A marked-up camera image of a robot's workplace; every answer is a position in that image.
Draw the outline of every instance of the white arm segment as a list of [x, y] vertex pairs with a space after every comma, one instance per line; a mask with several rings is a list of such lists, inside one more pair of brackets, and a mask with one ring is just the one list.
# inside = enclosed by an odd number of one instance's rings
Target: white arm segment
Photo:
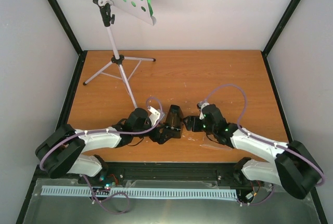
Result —
[[274, 164], [274, 160], [276, 158], [277, 154], [281, 154], [284, 152], [283, 149], [281, 148], [275, 148], [274, 146], [270, 146], [266, 143], [257, 141], [253, 139], [251, 136], [257, 136], [260, 137], [261, 139], [264, 139], [266, 141], [269, 141], [271, 143], [276, 143], [278, 145], [288, 147], [287, 143], [285, 142], [276, 142], [271, 139], [262, 137], [257, 134], [251, 133], [250, 136], [242, 133], [239, 129], [234, 132], [234, 135], [231, 137], [231, 143], [234, 148], [237, 148], [239, 150], [245, 150], [248, 151], [254, 155], [257, 155], [265, 160], [267, 160], [269, 163]]
[[102, 165], [95, 156], [79, 155], [67, 173], [76, 173], [94, 177], [102, 169]]
[[[108, 129], [110, 131], [117, 131], [112, 127], [108, 127]], [[81, 132], [84, 131], [80, 129], [75, 130], [76, 134]], [[85, 142], [85, 147], [82, 150], [82, 153], [89, 150], [96, 150], [102, 147], [113, 148], [116, 147], [121, 140], [119, 134], [107, 133], [106, 131], [104, 133], [81, 135], [79, 138]]]
[[281, 185], [280, 176], [275, 164], [264, 163], [262, 161], [249, 160], [244, 164], [242, 173], [250, 181], [266, 181]]

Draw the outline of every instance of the tripod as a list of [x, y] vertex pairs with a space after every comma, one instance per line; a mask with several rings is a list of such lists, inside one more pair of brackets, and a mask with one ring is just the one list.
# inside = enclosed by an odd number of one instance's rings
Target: tripod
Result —
[[[133, 102], [134, 107], [137, 108], [137, 104], [135, 102], [135, 98], [133, 96], [133, 93], [132, 93], [132, 90], [131, 90], [131, 87], [130, 87], [130, 84], [129, 84], [129, 80], [132, 77], [132, 75], [134, 74], [134, 72], [136, 71], [136, 69], [139, 67], [139, 65], [142, 61], [156, 61], [156, 59], [155, 58], [127, 57], [127, 56], [119, 55], [117, 47], [116, 47], [116, 43], [114, 41], [112, 31], [111, 31], [111, 24], [114, 24], [114, 19], [115, 19], [115, 15], [114, 14], [111, 15], [111, 3], [112, 2], [111, 2], [111, 0], [93, 0], [93, 3], [97, 4], [98, 7], [99, 7], [99, 11], [100, 11], [100, 14], [102, 16], [104, 26], [106, 27], [106, 30], [108, 32], [109, 39], [110, 39], [110, 42], [111, 42], [111, 45], [112, 45], [113, 57], [111, 58], [110, 62], [108, 62], [104, 67], [102, 67], [99, 71], [97, 71], [88, 80], [86, 80], [83, 83], [83, 85], [87, 85], [89, 82], [91, 82], [99, 74], [105, 74], [107, 76], [120, 79], [125, 84], [127, 92], [131, 97], [131, 100]], [[123, 60], [138, 60], [139, 61], [139, 63], [136, 65], [136, 67], [134, 68], [134, 70], [132, 71], [132, 73], [130, 74], [130, 76], [128, 78], [125, 74], [125, 71], [124, 71], [124, 68], [123, 68], [123, 65], [122, 65]], [[113, 76], [111, 74], [107, 74], [107, 73], [103, 72], [105, 69], [107, 69], [112, 64], [117, 64], [118, 65], [121, 77], [116, 77], [116, 76]]]

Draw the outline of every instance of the music stand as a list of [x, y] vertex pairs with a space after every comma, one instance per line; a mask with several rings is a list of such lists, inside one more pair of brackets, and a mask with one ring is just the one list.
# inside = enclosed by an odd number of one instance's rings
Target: music stand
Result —
[[[119, 55], [116, 43], [114, 41], [111, 25], [114, 24], [115, 15], [111, 14], [111, 7], [116, 6], [120, 8], [121, 10], [151, 24], [154, 25], [156, 20], [152, 16], [152, 10], [151, 6], [148, 3], [148, 0], [93, 0], [93, 3], [98, 5], [100, 14], [103, 19], [104, 26], [106, 27], [106, 30], [108, 32], [108, 36], [110, 39], [110, 43], [113, 50], [113, 57], [111, 58], [111, 61], [108, 62], [104, 67], [102, 67], [99, 71], [97, 71], [94, 75], [92, 75], [88, 80], [86, 80], [83, 85], [87, 85], [89, 82], [91, 82], [95, 77], [97, 77], [99, 74], [105, 74], [110, 77], [114, 77], [117, 79], [121, 79], [125, 87], [127, 89], [128, 94], [131, 97], [131, 100], [133, 102], [133, 105], [135, 108], [137, 108], [137, 104], [135, 102], [135, 98], [133, 96], [129, 80], [140, 65], [142, 61], [156, 61], [155, 58], [138, 58], [138, 57], [127, 57], [123, 55]], [[136, 65], [130, 76], [127, 78], [125, 71], [122, 66], [123, 60], [138, 60], [139, 63]], [[117, 64], [119, 67], [120, 75], [121, 77], [116, 77], [111, 74], [104, 73], [103, 71], [107, 69], [110, 65]]]

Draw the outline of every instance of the wooden table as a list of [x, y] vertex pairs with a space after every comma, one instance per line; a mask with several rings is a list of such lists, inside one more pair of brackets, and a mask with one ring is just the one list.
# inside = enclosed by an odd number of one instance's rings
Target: wooden table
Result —
[[[277, 141], [287, 141], [285, 129], [274, 98], [260, 51], [121, 51], [125, 56], [156, 58], [142, 62], [130, 79], [138, 107], [146, 108], [149, 96], [157, 97], [167, 113], [171, 104], [181, 107], [184, 116], [198, 113], [197, 103], [221, 84], [233, 83], [244, 89], [248, 109], [241, 124], [248, 130]], [[111, 51], [89, 51], [80, 77], [68, 123], [77, 129], [106, 128], [127, 118], [134, 110], [123, 82], [104, 74], [87, 86], [82, 83], [104, 66]], [[127, 76], [137, 61], [124, 61]], [[119, 76], [116, 65], [107, 73]], [[243, 106], [242, 94], [235, 88], [224, 88], [209, 100], [220, 108], [223, 116], [236, 122]], [[136, 147], [102, 148], [87, 152], [98, 154], [105, 161], [139, 162], [237, 162], [248, 156], [245, 151], [226, 150], [225, 146], [209, 142], [204, 133], [188, 132], [181, 139], [171, 139], [163, 145], [145, 138]]]

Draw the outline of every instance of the white wall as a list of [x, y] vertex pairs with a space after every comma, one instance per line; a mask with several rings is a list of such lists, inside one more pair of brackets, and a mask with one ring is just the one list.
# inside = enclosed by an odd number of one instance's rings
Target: white wall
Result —
[[268, 59], [293, 138], [327, 176], [318, 193], [333, 223], [333, 0], [302, 0]]
[[[119, 49], [263, 49], [290, 0], [151, 0], [152, 27], [114, 9]], [[110, 49], [92, 0], [58, 0], [83, 49]]]
[[15, 223], [77, 54], [47, 0], [0, 0], [1, 223]]

